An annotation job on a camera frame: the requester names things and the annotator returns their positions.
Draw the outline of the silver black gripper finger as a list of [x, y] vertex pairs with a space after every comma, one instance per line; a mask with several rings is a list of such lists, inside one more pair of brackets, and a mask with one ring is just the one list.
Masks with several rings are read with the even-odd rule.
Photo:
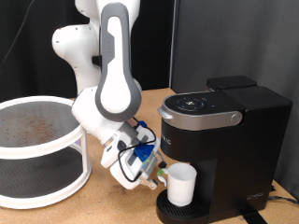
[[143, 186], [147, 186], [150, 189], [156, 189], [157, 186], [158, 186], [158, 183], [154, 179], [150, 179], [150, 178], [142, 179], [140, 181], [140, 184], [143, 185]]
[[155, 162], [159, 168], [165, 168], [167, 166], [167, 162], [164, 160], [162, 154], [159, 151], [155, 153]]

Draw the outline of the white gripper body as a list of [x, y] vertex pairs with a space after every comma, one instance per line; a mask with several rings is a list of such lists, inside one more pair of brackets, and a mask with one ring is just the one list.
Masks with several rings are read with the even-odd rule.
[[150, 178], [159, 147], [160, 139], [145, 122], [135, 127], [125, 122], [105, 143], [101, 164], [123, 187], [134, 189]]

